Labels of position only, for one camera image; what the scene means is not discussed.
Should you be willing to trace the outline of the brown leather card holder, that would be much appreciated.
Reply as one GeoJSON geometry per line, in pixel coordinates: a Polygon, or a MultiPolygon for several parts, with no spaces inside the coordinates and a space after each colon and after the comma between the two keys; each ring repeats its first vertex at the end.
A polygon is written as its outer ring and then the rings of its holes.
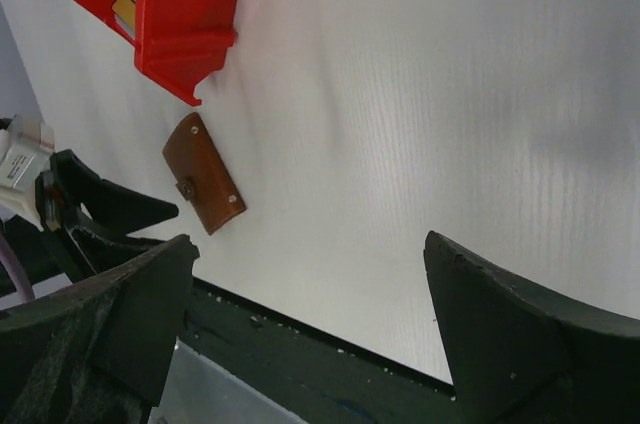
{"type": "Polygon", "coordinates": [[[162,155],[208,235],[246,211],[244,200],[197,112],[184,117],[166,141],[162,155]]]}

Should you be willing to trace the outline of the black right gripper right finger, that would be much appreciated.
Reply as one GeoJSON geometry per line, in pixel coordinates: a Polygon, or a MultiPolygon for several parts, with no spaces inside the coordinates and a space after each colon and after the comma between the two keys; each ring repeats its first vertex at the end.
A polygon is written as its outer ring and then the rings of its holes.
{"type": "Polygon", "coordinates": [[[424,263],[466,422],[638,422],[638,320],[509,272],[435,231],[424,263]]]}

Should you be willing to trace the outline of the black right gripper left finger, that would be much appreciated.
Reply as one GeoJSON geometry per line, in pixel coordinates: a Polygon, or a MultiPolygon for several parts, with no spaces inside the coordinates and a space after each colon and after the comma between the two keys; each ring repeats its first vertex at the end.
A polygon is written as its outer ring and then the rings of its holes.
{"type": "Polygon", "coordinates": [[[198,257],[178,235],[2,311],[2,422],[147,422],[163,394],[198,257]]]}

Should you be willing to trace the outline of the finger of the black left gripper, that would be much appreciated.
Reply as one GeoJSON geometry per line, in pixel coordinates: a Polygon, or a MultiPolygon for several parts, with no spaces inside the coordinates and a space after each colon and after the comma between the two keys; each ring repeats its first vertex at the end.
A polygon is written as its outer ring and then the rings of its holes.
{"type": "Polygon", "coordinates": [[[70,213],[61,223],[42,226],[46,249],[72,283],[118,267],[163,243],[120,235],[83,213],[70,213]]]}
{"type": "Polygon", "coordinates": [[[50,160],[53,196],[64,211],[82,210],[108,230],[130,234],[178,216],[178,207],[107,179],[84,164],[70,150],[56,152],[50,160]]]}

